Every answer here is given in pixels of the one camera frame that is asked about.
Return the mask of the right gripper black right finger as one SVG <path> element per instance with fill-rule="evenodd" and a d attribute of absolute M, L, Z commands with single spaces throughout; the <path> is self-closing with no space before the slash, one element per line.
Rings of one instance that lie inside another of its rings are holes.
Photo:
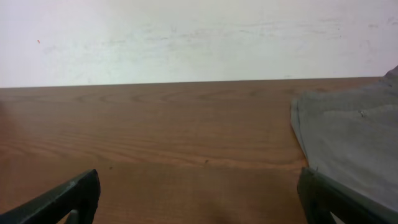
<path fill-rule="evenodd" d="M 397 224 L 397 212 L 311 169 L 302 168 L 297 193 L 307 222 Z"/>

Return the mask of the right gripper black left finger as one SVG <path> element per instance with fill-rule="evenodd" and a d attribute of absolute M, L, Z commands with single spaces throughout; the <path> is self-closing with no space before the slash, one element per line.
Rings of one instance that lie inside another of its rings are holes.
<path fill-rule="evenodd" d="M 1 223 L 92 223 L 101 193 L 96 170 L 88 170 L 1 214 Z"/>

